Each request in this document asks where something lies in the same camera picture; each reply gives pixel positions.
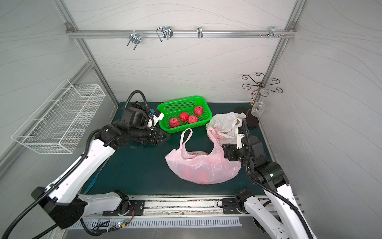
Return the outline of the white printed plastic bag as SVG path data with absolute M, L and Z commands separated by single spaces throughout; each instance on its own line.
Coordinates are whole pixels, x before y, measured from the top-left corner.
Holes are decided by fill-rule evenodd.
M 244 113 L 229 112 L 226 114 L 216 114 L 207 123 L 207 129 L 212 129 L 220 146 L 236 144 L 237 129 L 242 126 L 243 119 L 246 119 Z

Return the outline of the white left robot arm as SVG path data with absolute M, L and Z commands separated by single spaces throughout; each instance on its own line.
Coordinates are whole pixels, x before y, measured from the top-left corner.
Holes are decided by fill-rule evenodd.
M 7 239 L 21 219 L 37 205 L 55 222 L 54 226 L 37 235 L 38 239 L 56 227 L 66 229 L 87 215 L 111 212 L 115 216 L 124 216 L 131 213 L 129 197 L 119 190 L 93 196 L 79 194 L 79 191 L 108 158 L 129 142 L 160 145 L 167 141 L 169 134 L 156 126 L 163 117 L 158 109 L 130 107 L 123 110 L 121 119 L 93 131 L 84 153 L 55 181 L 32 192 L 35 201 L 9 225 L 3 238 Z

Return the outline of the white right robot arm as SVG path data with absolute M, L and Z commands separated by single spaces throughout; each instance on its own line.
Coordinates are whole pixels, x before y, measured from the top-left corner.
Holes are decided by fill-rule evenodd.
M 249 214 L 255 225 L 273 239 L 314 239 L 315 235 L 293 195 L 289 180 L 281 166 L 267 160 L 260 140 L 245 136 L 237 143 L 223 144 L 224 157 L 242 164 L 250 181 L 260 187 L 275 207 L 275 217 L 249 189 L 235 196 L 236 210 Z

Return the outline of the red apple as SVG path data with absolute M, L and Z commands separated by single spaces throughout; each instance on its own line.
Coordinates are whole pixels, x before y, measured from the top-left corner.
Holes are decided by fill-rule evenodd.
M 170 126 L 170 128 L 179 127 L 180 126 L 179 119 L 178 118 L 171 118 L 169 120 L 169 126 Z
M 188 118 L 188 123 L 196 123 L 198 121 L 199 121 L 198 117 L 193 116 L 193 115 L 190 115 Z
M 203 111 L 204 111 L 204 109 L 203 109 L 202 106 L 196 106 L 196 107 L 194 108 L 194 114 L 195 114 L 196 116 L 201 116 L 201 115 L 203 114 Z
M 189 114 L 187 112 L 182 112 L 179 114 L 179 120 L 181 122 L 187 122 L 188 121 L 188 118 L 189 118 Z

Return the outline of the pink plastic bag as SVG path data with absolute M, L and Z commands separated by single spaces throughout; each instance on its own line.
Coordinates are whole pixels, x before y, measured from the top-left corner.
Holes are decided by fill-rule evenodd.
M 179 148 L 165 156 L 169 168 L 179 178 L 196 184 L 211 185 L 226 182 L 238 175 L 242 164 L 224 157 L 217 132 L 213 128 L 207 128 L 207 135 L 214 144 L 211 153 L 187 151 L 186 143 L 193 136 L 193 130 L 187 128 L 181 134 Z

